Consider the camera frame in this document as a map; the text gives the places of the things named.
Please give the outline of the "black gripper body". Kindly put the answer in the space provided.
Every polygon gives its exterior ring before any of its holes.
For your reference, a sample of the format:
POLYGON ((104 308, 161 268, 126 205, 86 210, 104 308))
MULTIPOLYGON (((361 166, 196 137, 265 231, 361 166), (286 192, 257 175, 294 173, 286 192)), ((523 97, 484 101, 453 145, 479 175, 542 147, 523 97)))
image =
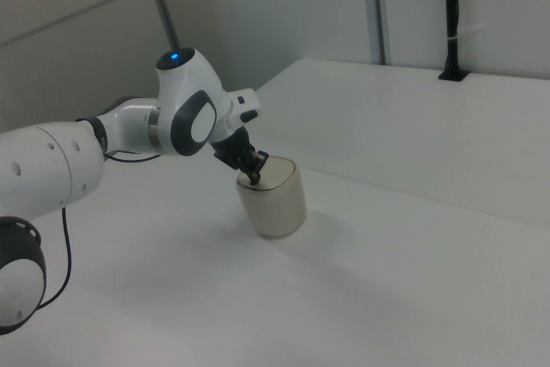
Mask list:
POLYGON ((241 126, 230 137, 211 144, 214 156, 231 168, 251 168, 254 164, 254 147, 248 130, 241 126))

